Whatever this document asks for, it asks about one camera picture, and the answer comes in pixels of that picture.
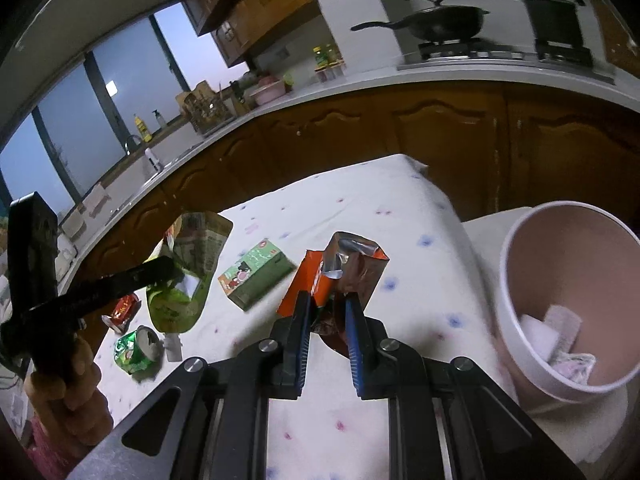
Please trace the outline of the person's left hand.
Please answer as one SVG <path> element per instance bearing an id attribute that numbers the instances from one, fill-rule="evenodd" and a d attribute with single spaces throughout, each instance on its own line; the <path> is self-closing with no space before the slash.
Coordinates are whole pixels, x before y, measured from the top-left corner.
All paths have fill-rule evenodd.
<path id="1" fill-rule="evenodd" d="M 98 389 L 101 371 L 87 341 L 75 338 L 74 354 L 63 366 L 70 379 L 34 370 L 25 391 L 44 434 L 62 452 L 82 460 L 113 429 L 106 396 Z"/>

